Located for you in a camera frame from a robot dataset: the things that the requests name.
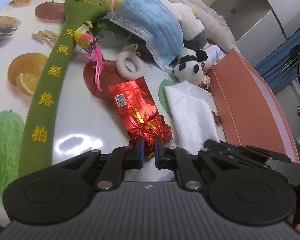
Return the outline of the blue surgical face mask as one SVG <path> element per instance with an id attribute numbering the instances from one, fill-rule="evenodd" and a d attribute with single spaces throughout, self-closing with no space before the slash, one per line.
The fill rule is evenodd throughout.
<path id="1" fill-rule="evenodd" d="M 144 40 L 163 71 L 183 48 L 181 26 L 160 0 L 124 0 L 110 21 Z"/>

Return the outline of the small panda plush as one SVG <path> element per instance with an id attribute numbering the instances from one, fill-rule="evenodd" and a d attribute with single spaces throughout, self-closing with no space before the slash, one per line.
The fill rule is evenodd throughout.
<path id="1" fill-rule="evenodd" d="M 183 48 L 178 56 L 177 65 L 172 74 L 180 81 L 187 81 L 199 86 L 204 81 L 203 63 L 207 60 L 204 50 Z"/>

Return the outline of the blue curtain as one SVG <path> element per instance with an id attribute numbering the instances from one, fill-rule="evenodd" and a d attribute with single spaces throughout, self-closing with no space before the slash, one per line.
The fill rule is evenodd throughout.
<path id="1" fill-rule="evenodd" d="M 299 44 L 300 28 L 255 67 L 274 94 L 280 92 L 296 78 L 297 66 L 290 68 L 285 64 L 290 60 L 290 50 Z"/>

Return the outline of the red foil tea packet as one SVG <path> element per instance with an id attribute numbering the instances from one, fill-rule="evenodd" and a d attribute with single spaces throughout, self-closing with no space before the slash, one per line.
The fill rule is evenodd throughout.
<path id="1" fill-rule="evenodd" d="M 146 160 L 154 158 L 154 142 L 159 137 L 166 144 L 172 138 L 172 128 L 159 114 L 143 77 L 108 87 L 120 118 L 132 141 L 145 139 Z"/>

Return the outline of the red brown snack packet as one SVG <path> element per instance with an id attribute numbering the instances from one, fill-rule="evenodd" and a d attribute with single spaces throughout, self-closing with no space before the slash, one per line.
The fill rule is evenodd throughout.
<path id="1" fill-rule="evenodd" d="M 207 75 L 203 75 L 203 80 L 198 85 L 200 88 L 210 91 L 210 78 Z"/>

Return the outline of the grey white penguin plush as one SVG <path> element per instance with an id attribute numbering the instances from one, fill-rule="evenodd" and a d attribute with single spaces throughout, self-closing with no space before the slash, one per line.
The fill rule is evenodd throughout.
<path id="1" fill-rule="evenodd" d="M 113 14 L 124 0 L 106 0 L 107 6 Z M 183 47 L 199 50 L 206 42 L 206 30 L 202 22 L 196 17 L 192 7 L 169 0 L 160 0 L 178 20 L 183 32 Z"/>

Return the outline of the orange cardboard box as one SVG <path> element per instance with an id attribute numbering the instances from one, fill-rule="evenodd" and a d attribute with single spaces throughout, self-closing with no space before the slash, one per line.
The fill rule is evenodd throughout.
<path id="1" fill-rule="evenodd" d="M 280 104 L 268 84 L 239 52 L 231 50 L 207 74 L 227 143 L 279 152 L 299 162 Z"/>

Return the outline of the grey duvet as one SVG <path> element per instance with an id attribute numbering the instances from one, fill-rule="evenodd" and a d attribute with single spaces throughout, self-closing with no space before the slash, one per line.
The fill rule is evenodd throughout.
<path id="1" fill-rule="evenodd" d="M 227 25 L 223 16 L 214 9 L 206 5 L 201 0 L 169 0 L 170 2 L 180 2 L 188 6 L 194 6 L 198 13 L 196 17 L 205 27 L 207 40 L 210 44 L 215 44 L 222 51 L 228 53 L 232 49 L 238 49 L 234 35 Z"/>

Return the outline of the white spray bottle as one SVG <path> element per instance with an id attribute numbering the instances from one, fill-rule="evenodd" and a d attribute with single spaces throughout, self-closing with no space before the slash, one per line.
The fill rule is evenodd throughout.
<path id="1" fill-rule="evenodd" d="M 203 72 L 206 73 L 222 55 L 221 49 L 217 45 L 209 45 L 203 51 L 207 54 L 207 59 L 203 61 Z"/>

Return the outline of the white wardrobe cabinet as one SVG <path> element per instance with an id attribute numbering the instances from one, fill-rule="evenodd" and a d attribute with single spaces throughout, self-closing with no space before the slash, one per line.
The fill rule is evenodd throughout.
<path id="1" fill-rule="evenodd" d="M 268 56 L 300 29 L 300 0 L 217 0 L 212 7 L 247 59 Z"/>

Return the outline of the colourful feathered bird toy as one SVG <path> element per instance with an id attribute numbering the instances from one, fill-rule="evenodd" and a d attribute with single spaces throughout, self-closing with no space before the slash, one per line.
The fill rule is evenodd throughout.
<path id="1" fill-rule="evenodd" d="M 88 54 L 88 58 L 95 63 L 95 86 L 99 91 L 102 91 L 100 83 L 100 75 L 103 70 L 103 56 L 102 50 L 99 47 L 98 36 L 94 36 L 93 24 L 91 21 L 85 21 L 74 32 L 74 39 L 81 49 L 85 50 Z"/>

